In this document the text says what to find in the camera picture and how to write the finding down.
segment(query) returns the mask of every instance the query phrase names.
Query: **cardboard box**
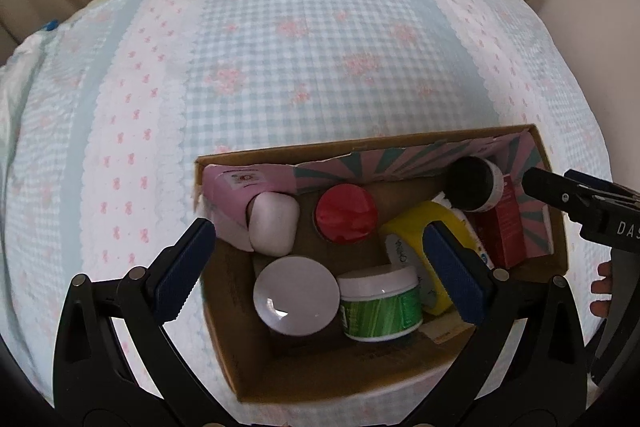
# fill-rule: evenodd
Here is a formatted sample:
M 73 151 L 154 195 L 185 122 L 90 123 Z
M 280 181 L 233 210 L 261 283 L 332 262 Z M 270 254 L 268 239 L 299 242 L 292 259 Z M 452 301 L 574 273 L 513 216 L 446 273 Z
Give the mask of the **cardboard box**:
M 529 133 L 548 168 L 548 158 L 534 126 L 512 126 L 457 132 L 415 134 L 345 142 L 272 148 L 201 156 L 196 162 L 196 195 L 199 197 L 204 168 L 210 164 L 250 166 L 324 160 L 395 147 L 433 144 L 440 140 Z M 431 199 L 442 188 L 442 176 L 413 178 L 367 185 L 380 211 L 380 223 L 414 204 Z M 293 249 L 324 264 L 334 275 L 388 263 L 383 245 L 370 237 L 351 246 L 337 246 L 320 238 L 312 224 L 312 211 L 320 192 L 297 196 L 301 217 Z M 546 282 L 567 270 L 566 238 L 561 213 L 550 209 L 553 254 L 527 259 L 511 270 L 513 277 Z M 218 241 L 215 254 L 203 272 L 206 319 L 212 343 L 231 389 L 238 400 L 254 403 L 295 403 L 332 399 L 362 393 L 413 378 L 436 369 L 460 352 L 473 330 L 465 330 L 441 343 L 414 331 L 387 343 L 358 343 L 342 334 L 338 319 L 309 337 L 294 338 L 271 331 L 253 305 L 254 253 Z M 262 259 L 262 265 L 268 259 Z

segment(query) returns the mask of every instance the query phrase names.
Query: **red lid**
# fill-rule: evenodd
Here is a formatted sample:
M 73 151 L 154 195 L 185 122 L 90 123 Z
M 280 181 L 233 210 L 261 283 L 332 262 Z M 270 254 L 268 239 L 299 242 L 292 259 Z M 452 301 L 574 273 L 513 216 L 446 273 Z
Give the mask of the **red lid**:
M 332 243 L 348 245 L 363 240 L 378 224 L 376 203 L 364 188 L 340 184 L 329 188 L 314 213 L 318 232 Z

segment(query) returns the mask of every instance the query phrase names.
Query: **bed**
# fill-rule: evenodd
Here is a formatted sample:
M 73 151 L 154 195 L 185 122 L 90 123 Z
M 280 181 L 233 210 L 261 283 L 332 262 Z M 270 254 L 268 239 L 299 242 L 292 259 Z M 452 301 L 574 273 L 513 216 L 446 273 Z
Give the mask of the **bed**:
M 71 277 L 120 277 L 173 244 L 194 217 L 198 155 L 535 123 L 555 171 L 610 178 L 582 91 L 521 0 L 96 0 L 18 47 L 0 72 L 0 104 L 10 293 L 0 334 L 49 399 Z M 588 339 L 591 273 L 608 252 L 566 230 Z M 199 287 L 166 329 L 248 423 L 395 423 L 446 369 L 330 403 L 246 405 L 216 362 Z

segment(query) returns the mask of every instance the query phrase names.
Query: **blue gripper pad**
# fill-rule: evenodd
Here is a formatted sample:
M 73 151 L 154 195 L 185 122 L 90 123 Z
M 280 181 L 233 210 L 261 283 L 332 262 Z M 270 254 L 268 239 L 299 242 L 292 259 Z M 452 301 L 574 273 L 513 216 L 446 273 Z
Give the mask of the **blue gripper pad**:
M 491 271 L 441 221 L 425 227 L 422 249 L 462 320 L 479 325 L 494 291 Z
M 165 248 L 149 267 L 146 292 L 159 324 L 175 320 L 193 290 L 216 243 L 213 223 L 199 217 L 178 242 Z

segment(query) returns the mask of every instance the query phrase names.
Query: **finger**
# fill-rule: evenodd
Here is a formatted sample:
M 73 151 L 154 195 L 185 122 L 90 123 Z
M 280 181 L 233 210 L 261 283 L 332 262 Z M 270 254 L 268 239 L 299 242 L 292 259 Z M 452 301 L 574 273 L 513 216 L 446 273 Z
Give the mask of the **finger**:
M 611 306 L 611 301 L 593 301 L 589 308 L 591 313 L 596 315 L 596 317 L 607 317 L 609 315 L 609 308 Z
M 613 280 L 611 277 L 600 279 L 591 283 L 591 293 L 611 293 L 613 287 Z
M 611 261 L 607 261 L 606 263 L 601 263 L 600 265 L 598 265 L 598 275 L 601 275 L 603 277 L 611 277 Z

